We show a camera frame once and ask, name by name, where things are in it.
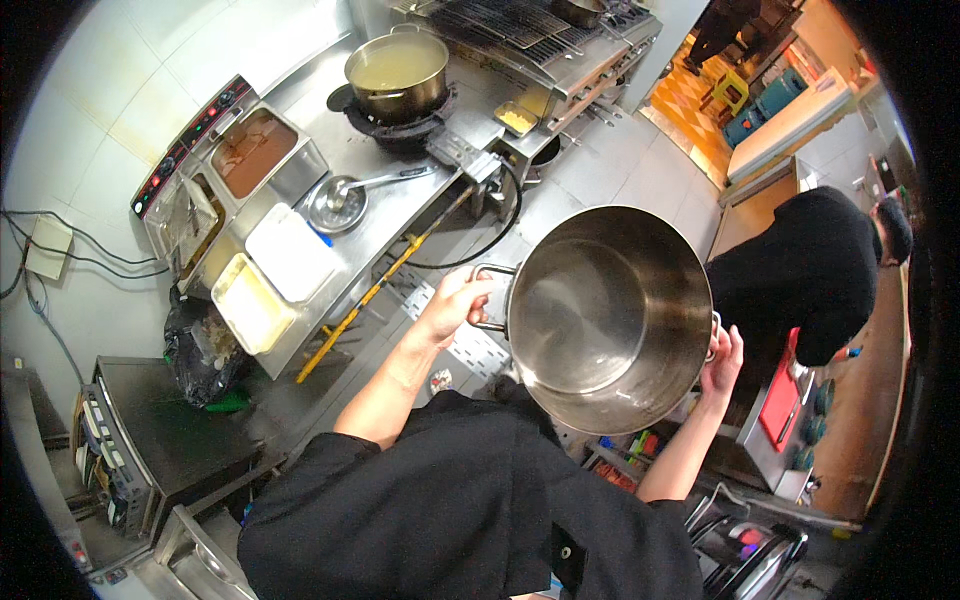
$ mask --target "person in black clothing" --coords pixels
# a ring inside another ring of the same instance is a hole
[[[700,77],[704,62],[733,43],[751,19],[760,16],[760,0],[713,0],[700,19],[700,34],[684,59],[688,71]]]
[[[411,410],[457,327],[486,320],[492,282],[470,274],[443,279],[333,431],[253,502],[237,550],[253,590],[500,600],[548,589],[552,572],[572,598],[702,597],[682,501],[742,363],[736,327],[717,329],[702,399],[634,495],[578,468],[518,384]]]
[[[760,235],[711,260],[713,307],[740,326],[747,348],[740,386],[769,381],[793,327],[796,363],[829,362],[874,311],[879,268],[901,264],[912,245],[896,201],[864,214],[839,190],[817,187],[778,206]]]

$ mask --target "control knob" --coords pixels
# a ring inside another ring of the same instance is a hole
[[[160,166],[156,170],[156,173],[161,177],[167,177],[174,172],[174,167],[176,166],[177,163],[174,161],[174,158],[172,156],[168,156],[160,162]]]
[[[237,93],[232,89],[228,89],[224,93],[220,94],[220,97],[217,98],[217,108],[227,108],[233,101],[236,100]]]

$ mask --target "broth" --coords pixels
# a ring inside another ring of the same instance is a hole
[[[260,108],[224,134],[213,153],[213,168],[230,193],[246,198],[297,143],[297,134],[272,113]]]
[[[349,80],[363,89],[402,89],[429,78],[444,66],[444,53],[422,40],[398,40],[370,53],[350,69]]]

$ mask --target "red cutting board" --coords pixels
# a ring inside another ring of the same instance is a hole
[[[794,380],[790,378],[789,373],[787,373],[787,365],[790,363],[790,357],[797,348],[797,336],[799,335],[799,327],[790,329],[790,334],[787,336],[786,349],[783,351],[783,356],[780,357],[780,363],[777,365],[774,380],[770,384],[770,390],[767,392],[766,400],[763,402],[763,408],[760,409],[760,424],[763,425],[764,431],[767,432],[767,437],[770,438],[770,444],[773,445],[777,452],[783,452],[783,449],[786,448],[786,443],[790,440],[790,434],[797,425],[797,419],[794,418],[793,422],[790,423],[790,428],[787,430],[786,435],[783,436],[783,441],[777,444],[777,438],[780,436],[780,432],[783,431],[783,426],[786,424],[787,419],[790,418],[790,412],[793,410],[793,406],[800,396],[796,382],[794,382]]]

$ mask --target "fryer control panel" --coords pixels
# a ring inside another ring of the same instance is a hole
[[[147,214],[147,210],[150,209],[150,205],[154,203],[156,195],[160,193],[168,179],[173,176],[174,171],[177,170],[187,154],[189,154],[189,151],[183,144],[179,141],[174,142],[166,156],[163,157],[154,172],[147,177],[136,196],[133,197],[130,208],[141,221],[143,216]]]
[[[190,150],[204,134],[209,131],[225,112],[240,101],[251,90],[247,80],[237,75],[230,84],[217,95],[204,109],[194,117],[190,125],[180,136],[180,143]]]

